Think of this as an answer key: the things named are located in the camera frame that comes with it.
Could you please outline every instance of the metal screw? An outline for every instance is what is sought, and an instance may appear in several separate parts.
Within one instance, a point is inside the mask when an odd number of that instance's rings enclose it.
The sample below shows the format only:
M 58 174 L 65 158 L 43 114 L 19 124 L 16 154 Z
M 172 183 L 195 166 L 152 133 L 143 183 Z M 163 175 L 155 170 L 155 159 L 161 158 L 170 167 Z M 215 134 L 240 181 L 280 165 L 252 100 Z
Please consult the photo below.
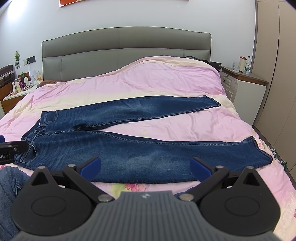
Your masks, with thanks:
M 113 197 L 111 197 L 108 194 L 101 194 L 100 196 L 98 196 L 98 200 L 100 202 L 109 202 L 109 201 L 112 201 L 112 199 L 113 199 Z
M 192 201 L 194 199 L 194 196 L 189 193 L 183 193 L 179 196 L 179 199 L 185 202 Z
M 143 195 L 141 195 L 141 197 L 147 199 L 147 198 L 150 197 L 150 194 L 149 193 L 144 193 Z

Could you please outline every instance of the lamp shade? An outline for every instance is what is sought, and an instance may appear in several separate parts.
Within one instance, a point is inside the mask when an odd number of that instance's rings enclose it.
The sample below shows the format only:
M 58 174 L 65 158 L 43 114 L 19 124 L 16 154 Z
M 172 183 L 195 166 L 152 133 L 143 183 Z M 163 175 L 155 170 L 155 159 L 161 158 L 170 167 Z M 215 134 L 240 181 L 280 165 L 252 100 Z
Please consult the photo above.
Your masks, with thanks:
M 37 74 L 37 72 L 34 69 L 29 72 L 29 76 L 34 76 L 36 74 Z

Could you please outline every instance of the blue gripper pad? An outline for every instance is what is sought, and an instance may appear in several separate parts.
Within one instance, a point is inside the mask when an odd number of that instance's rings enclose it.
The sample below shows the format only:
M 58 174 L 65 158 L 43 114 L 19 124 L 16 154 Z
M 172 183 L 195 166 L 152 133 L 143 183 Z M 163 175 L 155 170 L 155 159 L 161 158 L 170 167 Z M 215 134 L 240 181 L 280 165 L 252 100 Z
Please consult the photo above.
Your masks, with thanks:
M 206 180 L 212 175 L 211 170 L 209 170 L 193 158 L 190 160 L 190 171 L 200 182 Z
M 0 143 L 4 143 L 4 142 L 5 142 L 4 136 L 0 136 Z
M 101 171 L 102 161 L 101 158 L 97 157 L 92 162 L 88 163 L 85 167 L 80 170 L 80 175 L 88 180 L 92 181 L 96 175 Z

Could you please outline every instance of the white wall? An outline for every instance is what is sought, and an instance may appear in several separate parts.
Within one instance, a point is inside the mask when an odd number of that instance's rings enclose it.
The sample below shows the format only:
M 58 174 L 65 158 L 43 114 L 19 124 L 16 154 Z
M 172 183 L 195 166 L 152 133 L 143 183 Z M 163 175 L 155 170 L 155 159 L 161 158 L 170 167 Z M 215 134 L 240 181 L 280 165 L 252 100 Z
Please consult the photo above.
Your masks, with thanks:
M 2 13 L 6 10 L 6 8 L 8 7 L 8 5 L 12 2 L 12 0 L 8 0 L 6 3 L 3 4 L 3 6 L 0 8 L 0 16 L 2 15 Z
M 30 68 L 42 69 L 41 43 L 98 28 L 160 26 L 212 35 L 211 60 L 231 66 L 252 56 L 255 0 L 87 0 L 59 8 L 59 0 L 13 0 L 0 16 L 0 68 L 36 56 Z

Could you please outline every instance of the blue jeans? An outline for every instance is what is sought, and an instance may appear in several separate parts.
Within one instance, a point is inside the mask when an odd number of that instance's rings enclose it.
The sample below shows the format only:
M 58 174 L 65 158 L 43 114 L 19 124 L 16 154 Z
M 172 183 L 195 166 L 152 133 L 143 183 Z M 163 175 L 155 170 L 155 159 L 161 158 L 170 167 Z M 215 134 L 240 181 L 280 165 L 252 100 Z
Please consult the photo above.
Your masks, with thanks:
M 102 169 L 93 181 L 109 183 L 194 181 L 189 168 L 193 156 L 232 171 L 270 164 L 272 157 L 253 137 L 241 142 L 181 142 L 95 131 L 219 106 L 207 96 L 149 96 L 42 112 L 40 121 L 22 137 L 29 142 L 27 153 L 16 155 L 15 162 L 33 170 L 38 166 L 60 170 L 99 156 Z
M 0 240 L 9 241 L 18 234 L 10 210 L 19 191 L 29 176 L 17 167 L 4 167 L 0 170 Z

